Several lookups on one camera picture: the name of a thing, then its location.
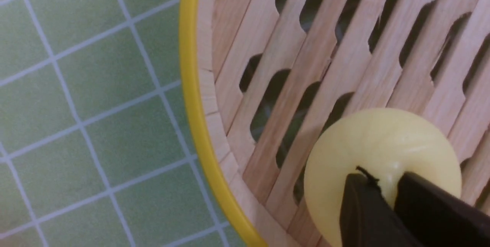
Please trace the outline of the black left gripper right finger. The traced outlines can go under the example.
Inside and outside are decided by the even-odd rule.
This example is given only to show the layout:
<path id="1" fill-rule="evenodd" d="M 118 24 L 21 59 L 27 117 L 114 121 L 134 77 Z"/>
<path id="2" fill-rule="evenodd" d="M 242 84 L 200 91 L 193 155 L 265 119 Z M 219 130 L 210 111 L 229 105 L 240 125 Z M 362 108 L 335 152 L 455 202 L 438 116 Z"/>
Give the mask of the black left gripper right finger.
<path id="1" fill-rule="evenodd" d="M 413 172 L 398 182 L 394 212 L 423 247 L 488 247 L 489 216 Z"/>

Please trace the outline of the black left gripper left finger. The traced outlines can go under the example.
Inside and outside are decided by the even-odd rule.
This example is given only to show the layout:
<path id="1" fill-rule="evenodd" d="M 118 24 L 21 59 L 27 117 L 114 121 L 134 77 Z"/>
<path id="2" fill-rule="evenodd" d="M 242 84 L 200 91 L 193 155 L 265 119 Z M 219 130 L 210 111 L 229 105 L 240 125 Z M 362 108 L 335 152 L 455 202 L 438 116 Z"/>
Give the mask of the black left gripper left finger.
<path id="1" fill-rule="evenodd" d="M 420 247 L 382 195 L 379 179 L 365 168 L 345 179 L 340 230 L 343 247 Z"/>

